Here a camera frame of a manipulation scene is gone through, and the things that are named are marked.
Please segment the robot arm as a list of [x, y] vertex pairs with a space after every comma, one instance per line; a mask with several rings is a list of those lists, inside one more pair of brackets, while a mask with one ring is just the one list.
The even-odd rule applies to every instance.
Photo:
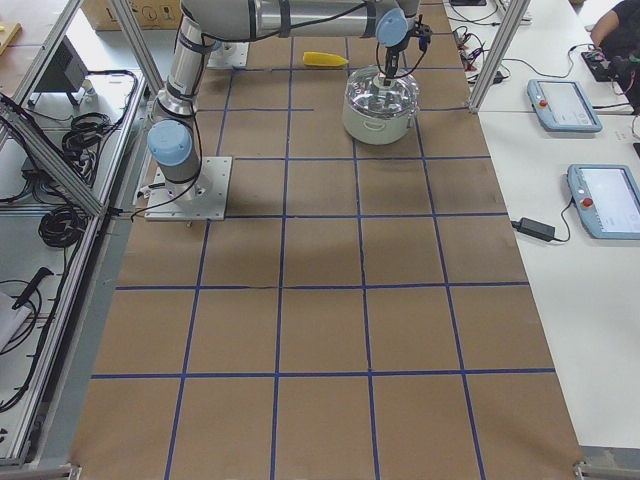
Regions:
[[300, 59], [304, 48], [372, 49], [363, 68], [369, 90], [404, 86], [399, 66], [411, 42], [426, 46], [414, 1], [185, 1], [171, 71], [151, 114], [149, 146], [167, 141], [164, 175], [193, 189], [201, 156], [213, 147], [234, 156], [231, 188], [282, 191], [286, 186], [353, 187], [358, 174], [414, 172], [415, 154], [395, 156], [374, 132], [354, 137], [337, 97], [351, 76]]

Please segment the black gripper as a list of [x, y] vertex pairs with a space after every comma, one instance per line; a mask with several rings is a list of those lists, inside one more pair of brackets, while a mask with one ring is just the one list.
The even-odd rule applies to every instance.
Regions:
[[[431, 27], [423, 22], [423, 15], [419, 14], [409, 30], [409, 37], [418, 40], [419, 50], [425, 54], [431, 44]], [[386, 47], [384, 64], [378, 65], [381, 74], [386, 80], [394, 80], [398, 72], [400, 50], [399, 46]]]

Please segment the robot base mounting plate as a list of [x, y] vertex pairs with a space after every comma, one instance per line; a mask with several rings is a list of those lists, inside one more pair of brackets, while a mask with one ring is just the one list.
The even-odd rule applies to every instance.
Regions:
[[144, 218], [149, 221], [198, 221], [225, 218], [231, 157], [204, 157], [194, 186], [167, 183], [160, 167], [154, 181], [163, 186], [152, 189]]

